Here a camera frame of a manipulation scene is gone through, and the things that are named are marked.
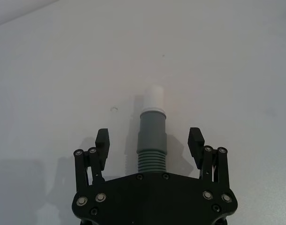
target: white wall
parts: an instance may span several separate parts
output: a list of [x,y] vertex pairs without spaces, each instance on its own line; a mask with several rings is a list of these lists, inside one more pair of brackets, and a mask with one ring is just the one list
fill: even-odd
[[0,224],[78,224],[72,152],[99,128],[104,176],[135,173],[152,83],[168,171],[198,176],[186,142],[200,127],[229,149],[228,224],[286,224],[286,0],[61,0],[0,26]]

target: white surface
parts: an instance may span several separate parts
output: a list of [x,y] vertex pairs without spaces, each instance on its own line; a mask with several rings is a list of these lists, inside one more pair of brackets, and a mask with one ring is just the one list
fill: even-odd
[[286,0],[61,0],[0,26],[0,224],[78,224],[72,153],[99,128],[104,176],[136,172],[152,83],[168,171],[198,176],[186,142],[199,127],[229,150],[228,223],[286,225]]
[[164,111],[164,90],[162,86],[152,85],[145,90],[142,113],[147,111]]
[[0,0],[0,25],[57,0]]

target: screw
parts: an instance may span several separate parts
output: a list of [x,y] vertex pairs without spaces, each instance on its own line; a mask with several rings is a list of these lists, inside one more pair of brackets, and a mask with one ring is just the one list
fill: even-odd
[[206,151],[212,151],[212,148],[211,148],[210,146],[205,146],[204,149],[205,149]]
[[223,199],[223,201],[225,201],[227,203],[232,202],[231,197],[229,195],[227,195],[227,194],[222,194],[222,199]]
[[96,195],[96,198],[95,198],[96,202],[99,202],[99,203],[103,202],[105,199],[106,199],[105,193],[99,193]]
[[143,179],[143,175],[142,175],[142,174],[138,174],[138,175],[137,175],[137,179],[138,179],[138,180],[142,180],[142,179]]
[[221,207],[218,205],[213,205],[213,211],[215,212],[221,212]]
[[163,177],[164,179],[166,179],[166,180],[169,179],[169,175],[168,175],[167,173],[164,173],[164,174],[162,175],[162,177]]
[[90,153],[95,153],[95,152],[96,152],[96,149],[90,149],[89,152],[90,152]]
[[92,208],[91,209],[91,215],[96,216],[98,213],[98,208]]
[[226,152],[226,149],[225,149],[225,148],[219,148],[219,152],[220,152],[220,153],[225,153],[225,152]]
[[79,197],[76,201],[78,206],[83,206],[87,203],[88,199],[86,197]]
[[213,195],[212,195],[212,193],[210,193],[209,191],[204,191],[204,192],[203,192],[203,197],[204,197],[205,199],[207,199],[207,200],[213,199]]

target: white nozzle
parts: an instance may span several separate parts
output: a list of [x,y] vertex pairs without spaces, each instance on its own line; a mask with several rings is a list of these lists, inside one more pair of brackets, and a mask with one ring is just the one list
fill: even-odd
[[147,111],[159,111],[166,115],[163,109],[163,87],[153,85],[146,89],[144,95],[144,107],[142,113]]

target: black metal plate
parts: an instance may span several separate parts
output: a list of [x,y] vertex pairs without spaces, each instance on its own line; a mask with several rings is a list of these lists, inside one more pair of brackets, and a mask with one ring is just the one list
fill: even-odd
[[[142,173],[141,180],[137,175],[80,190],[73,200],[74,214],[99,225],[213,225],[237,209],[233,192],[219,183],[171,173]],[[205,199],[204,191],[211,192],[213,199]],[[95,200],[98,193],[106,194],[104,202]],[[232,202],[223,201],[223,194],[231,196]],[[88,202],[77,206],[81,196],[87,197]],[[220,207],[219,213],[213,205]],[[93,208],[98,209],[97,215],[91,215]]]

